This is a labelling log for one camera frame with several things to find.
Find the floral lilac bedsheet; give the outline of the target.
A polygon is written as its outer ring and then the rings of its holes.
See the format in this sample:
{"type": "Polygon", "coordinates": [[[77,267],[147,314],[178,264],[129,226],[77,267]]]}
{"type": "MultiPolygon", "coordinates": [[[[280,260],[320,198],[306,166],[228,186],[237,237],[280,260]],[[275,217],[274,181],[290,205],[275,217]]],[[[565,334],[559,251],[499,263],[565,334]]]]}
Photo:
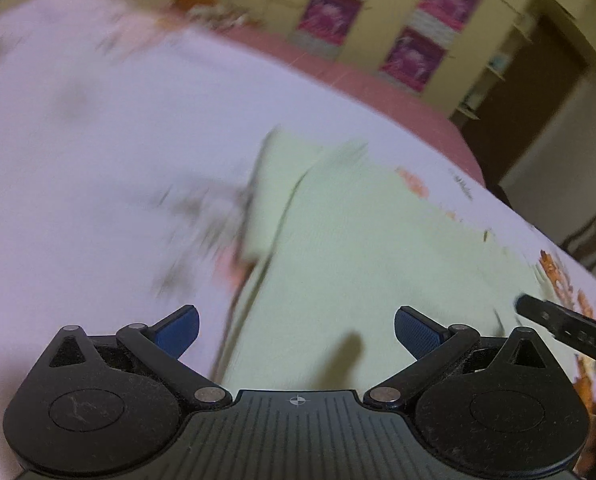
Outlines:
{"type": "Polygon", "coordinates": [[[582,266],[385,115],[126,0],[31,0],[0,15],[0,479],[596,479],[596,361],[517,312],[403,406],[214,377],[276,129],[365,144],[596,321],[582,266]],[[116,339],[185,304],[179,360],[228,406],[189,405],[116,339]]]}

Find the dark wooden door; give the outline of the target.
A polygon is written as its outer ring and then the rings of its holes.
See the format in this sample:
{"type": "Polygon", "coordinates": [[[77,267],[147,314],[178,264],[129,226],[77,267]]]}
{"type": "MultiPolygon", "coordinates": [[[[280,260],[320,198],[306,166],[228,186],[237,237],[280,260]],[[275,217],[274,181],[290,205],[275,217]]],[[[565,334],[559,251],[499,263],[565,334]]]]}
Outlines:
{"type": "Polygon", "coordinates": [[[537,21],[530,39],[476,109],[478,118],[462,127],[487,188],[526,153],[586,72],[586,61],[550,18],[537,21]]]}

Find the orange patterned pillow pile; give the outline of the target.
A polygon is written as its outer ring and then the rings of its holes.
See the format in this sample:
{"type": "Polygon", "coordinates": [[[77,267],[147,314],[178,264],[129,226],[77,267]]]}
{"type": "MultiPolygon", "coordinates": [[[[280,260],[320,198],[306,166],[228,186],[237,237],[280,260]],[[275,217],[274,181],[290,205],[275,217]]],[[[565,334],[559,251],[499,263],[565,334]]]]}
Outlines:
{"type": "Polygon", "coordinates": [[[220,3],[220,0],[171,0],[170,9],[192,23],[212,30],[259,27],[248,10],[220,3]]]}

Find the lower left pink poster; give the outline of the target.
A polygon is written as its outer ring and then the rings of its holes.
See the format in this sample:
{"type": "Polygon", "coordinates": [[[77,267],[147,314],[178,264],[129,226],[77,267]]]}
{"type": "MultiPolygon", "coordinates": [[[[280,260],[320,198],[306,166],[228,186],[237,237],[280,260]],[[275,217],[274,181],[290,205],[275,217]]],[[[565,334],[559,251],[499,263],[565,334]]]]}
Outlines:
{"type": "Polygon", "coordinates": [[[334,60],[362,4],[361,0],[310,0],[289,39],[313,55],[334,60]]]}

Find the pale green knit sweater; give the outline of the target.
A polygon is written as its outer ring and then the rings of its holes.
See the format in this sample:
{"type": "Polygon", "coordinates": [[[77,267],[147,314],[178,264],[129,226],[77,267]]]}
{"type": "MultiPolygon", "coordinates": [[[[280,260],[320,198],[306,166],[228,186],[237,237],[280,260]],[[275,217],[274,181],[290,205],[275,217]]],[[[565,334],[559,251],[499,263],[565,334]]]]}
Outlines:
{"type": "Polygon", "coordinates": [[[412,362],[398,308],[484,336],[552,299],[542,269],[416,195],[366,145],[266,137],[237,260],[250,266],[214,377],[238,389],[366,391],[412,362]]]}

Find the pink poster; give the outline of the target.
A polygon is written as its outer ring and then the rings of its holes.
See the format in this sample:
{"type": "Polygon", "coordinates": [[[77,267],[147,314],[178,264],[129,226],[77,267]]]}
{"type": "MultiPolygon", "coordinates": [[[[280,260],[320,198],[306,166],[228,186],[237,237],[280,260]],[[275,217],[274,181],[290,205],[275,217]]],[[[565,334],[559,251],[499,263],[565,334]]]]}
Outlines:
{"type": "Polygon", "coordinates": [[[310,0],[289,39],[313,55],[334,60],[362,4],[361,0],[310,0]]]}
{"type": "Polygon", "coordinates": [[[418,0],[407,26],[439,44],[452,47],[481,0],[418,0]]]}
{"type": "Polygon", "coordinates": [[[416,30],[405,27],[379,68],[394,84],[421,93],[435,73],[447,50],[416,30]]]}

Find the cream wardrobe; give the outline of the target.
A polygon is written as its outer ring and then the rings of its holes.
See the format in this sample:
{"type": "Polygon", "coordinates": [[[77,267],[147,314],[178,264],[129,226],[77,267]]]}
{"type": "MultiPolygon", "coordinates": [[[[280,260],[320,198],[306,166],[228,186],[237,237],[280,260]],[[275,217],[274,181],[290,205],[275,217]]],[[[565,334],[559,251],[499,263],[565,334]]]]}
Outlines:
{"type": "MultiPolygon", "coordinates": [[[[280,36],[290,63],[319,76],[354,66],[450,116],[486,70],[510,64],[537,0],[232,0],[280,36]]],[[[580,18],[592,0],[552,0],[580,18]]]]}

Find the lower right pink poster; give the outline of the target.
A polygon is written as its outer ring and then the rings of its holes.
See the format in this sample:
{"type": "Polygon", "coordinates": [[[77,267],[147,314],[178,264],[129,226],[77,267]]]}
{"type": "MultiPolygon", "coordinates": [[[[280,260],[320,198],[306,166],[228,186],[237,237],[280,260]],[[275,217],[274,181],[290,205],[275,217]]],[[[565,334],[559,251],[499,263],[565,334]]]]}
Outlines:
{"type": "Polygon", "coordinates": [[[405,27],[379,68],[394,84],[421,93],[435,73],[447,50],[416,30],[405,27]]]}

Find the upper right pink poster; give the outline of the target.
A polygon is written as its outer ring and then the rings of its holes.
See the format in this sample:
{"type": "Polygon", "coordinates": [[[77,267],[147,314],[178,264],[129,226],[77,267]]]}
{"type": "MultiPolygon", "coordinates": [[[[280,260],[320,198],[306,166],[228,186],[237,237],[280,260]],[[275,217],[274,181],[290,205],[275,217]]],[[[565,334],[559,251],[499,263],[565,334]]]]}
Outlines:
{"type": "Polygon", "coordinates": [[[418,0],[407,26],[439,44],[452,47],[481,0],[418,0]]]}

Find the corner shelf unit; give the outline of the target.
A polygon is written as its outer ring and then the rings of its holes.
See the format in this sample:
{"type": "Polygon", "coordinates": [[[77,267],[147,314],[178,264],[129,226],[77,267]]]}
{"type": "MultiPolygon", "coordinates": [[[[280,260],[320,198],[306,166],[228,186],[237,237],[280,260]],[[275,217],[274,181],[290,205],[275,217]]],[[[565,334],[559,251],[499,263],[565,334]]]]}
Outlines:
{"type": "Polygon", "coordinates": [[[512,24],[511,31],[500,44],[498,49],[488,59],[479,77],[462,98],[454,110],[450,120],[462,129],[468,122],[478,120],[478,108],[488,97],[499,82],[506,80],[506,72],[514,62],[517,54],[529,44],[533,44],[532,32],[536,26],[537,17],[534,13],[526,12],[512,24]]]}

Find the pink checked bed cover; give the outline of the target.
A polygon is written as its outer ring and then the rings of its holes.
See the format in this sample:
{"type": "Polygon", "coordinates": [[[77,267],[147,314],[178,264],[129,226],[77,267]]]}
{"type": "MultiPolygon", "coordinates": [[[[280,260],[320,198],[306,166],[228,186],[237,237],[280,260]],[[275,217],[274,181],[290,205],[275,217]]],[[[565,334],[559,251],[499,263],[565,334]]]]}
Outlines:
{"type": "Polygon", "coordinates": [[[307,53],[280,36],[255,27],[231,28],[222,32],[222,36],[267,55],[385,115],[450,159],[473,180],[484,182],[476,157],[457,127],[416,96],[357,68],[307,53]]]}

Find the dark wooden chair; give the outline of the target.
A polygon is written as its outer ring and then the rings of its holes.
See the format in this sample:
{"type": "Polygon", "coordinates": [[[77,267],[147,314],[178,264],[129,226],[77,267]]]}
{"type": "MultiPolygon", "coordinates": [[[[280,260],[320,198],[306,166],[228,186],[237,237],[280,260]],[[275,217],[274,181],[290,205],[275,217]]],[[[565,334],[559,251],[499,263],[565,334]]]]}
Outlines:
{"type": "Polygon", "coordinates": [[[596,214],[581,229],[567,236],[560,248],[586,270],[596,268],[596,214]]]}

